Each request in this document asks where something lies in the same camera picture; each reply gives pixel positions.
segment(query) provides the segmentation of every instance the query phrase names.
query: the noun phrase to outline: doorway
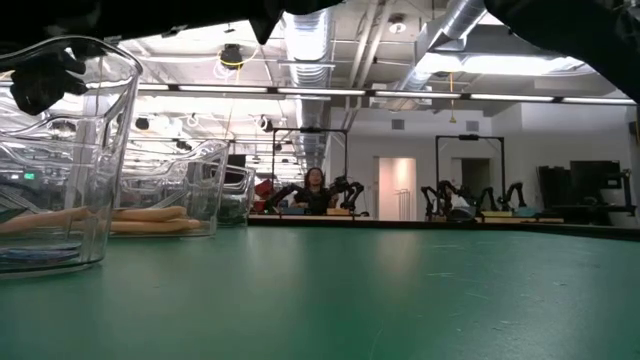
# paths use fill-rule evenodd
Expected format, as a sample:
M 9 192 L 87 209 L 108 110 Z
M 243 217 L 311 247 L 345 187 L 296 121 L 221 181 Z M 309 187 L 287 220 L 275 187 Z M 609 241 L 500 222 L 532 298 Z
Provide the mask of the doorway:
M 415 221 L 416 159 L 376 157 L 375 162 L 378 220 Z
M 461 184 L 466 185 L 474 196 L 491 186 L 490 159 L 460 159 Z

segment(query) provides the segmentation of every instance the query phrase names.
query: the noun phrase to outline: clear plastic pitcher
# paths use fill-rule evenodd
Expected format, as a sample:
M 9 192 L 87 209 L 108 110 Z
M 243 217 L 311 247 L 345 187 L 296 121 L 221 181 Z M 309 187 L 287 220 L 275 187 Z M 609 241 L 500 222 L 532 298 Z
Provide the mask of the clear plastic pitcher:
M 141 73 L 86 37 L 0 56 L 0 274 L 105 256 Z
M 222 201 L 218 211 L 218 225 L 246 226 L 253 206 L 256 171 L 250 168 L 227 166 Z
M 127 149 L 112 237 L 215 236 L 228 143 L 209 140 L 186 154 L 162 149 L 172 146 Z

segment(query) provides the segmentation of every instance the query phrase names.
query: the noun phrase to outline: desk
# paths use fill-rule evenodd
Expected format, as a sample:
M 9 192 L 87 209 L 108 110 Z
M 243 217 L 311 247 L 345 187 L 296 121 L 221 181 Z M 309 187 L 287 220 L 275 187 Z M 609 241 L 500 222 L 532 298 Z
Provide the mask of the desk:
M 638 359 L 640 243 L 249 227 L 0 281 L 0 358 Z

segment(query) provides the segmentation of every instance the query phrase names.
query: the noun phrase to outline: woman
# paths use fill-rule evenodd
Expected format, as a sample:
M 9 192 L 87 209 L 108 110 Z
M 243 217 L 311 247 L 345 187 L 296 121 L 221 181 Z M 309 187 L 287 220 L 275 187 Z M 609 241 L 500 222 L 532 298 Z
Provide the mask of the woman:
M 338 194 L 331 196 L 324 187 L 324 174 L 320 168 L 311 168 L 304 176 L 304 191 L 293 197 L 292 207 L 308 209 L 312 215 L 324 215 L 327 208 L 336 207 Z

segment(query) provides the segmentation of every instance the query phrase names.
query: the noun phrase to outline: dark hair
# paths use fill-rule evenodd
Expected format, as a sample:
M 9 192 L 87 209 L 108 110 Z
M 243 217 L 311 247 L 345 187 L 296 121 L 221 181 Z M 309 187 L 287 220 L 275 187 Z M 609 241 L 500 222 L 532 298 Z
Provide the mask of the dark hair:
M 320 169 L 319 167 L 312 167 L 311 169 L 307 170 L 307 173 L 304 176 L 304 187 L 306 189 L 309 188 L 309 176 L 311 175 L 311 172 L 313 170 L 318 170 L 320 171 L 320 176 L 322 177 L 322 182 L 320 183 L 320 187 L 324 189 L 324 173 L 322 172 L 322 169 Z

